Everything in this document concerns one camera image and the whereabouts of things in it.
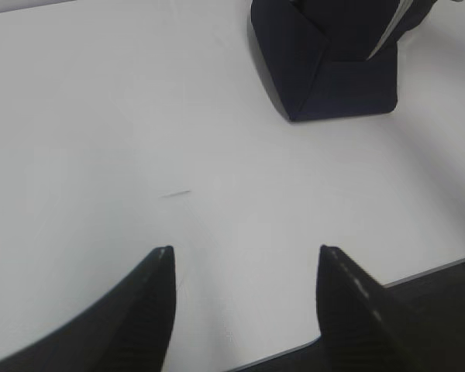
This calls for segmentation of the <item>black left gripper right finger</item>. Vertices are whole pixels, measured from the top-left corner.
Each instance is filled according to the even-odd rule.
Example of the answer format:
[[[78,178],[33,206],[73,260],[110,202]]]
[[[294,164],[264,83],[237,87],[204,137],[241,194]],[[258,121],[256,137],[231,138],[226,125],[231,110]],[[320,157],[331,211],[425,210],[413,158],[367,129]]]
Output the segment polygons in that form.
[[[431,371],[430,331],[339,247],[321,246],[316,312],[334,371]]]

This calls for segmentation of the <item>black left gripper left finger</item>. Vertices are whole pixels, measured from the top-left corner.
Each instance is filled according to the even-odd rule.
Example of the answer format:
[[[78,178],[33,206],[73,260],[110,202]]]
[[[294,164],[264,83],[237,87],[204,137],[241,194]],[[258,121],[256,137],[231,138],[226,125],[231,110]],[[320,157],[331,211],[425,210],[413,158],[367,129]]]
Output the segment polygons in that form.
[[[176,307],[174,249],[158,247],[90,308],[0,360],[0,371],[160,371]]]

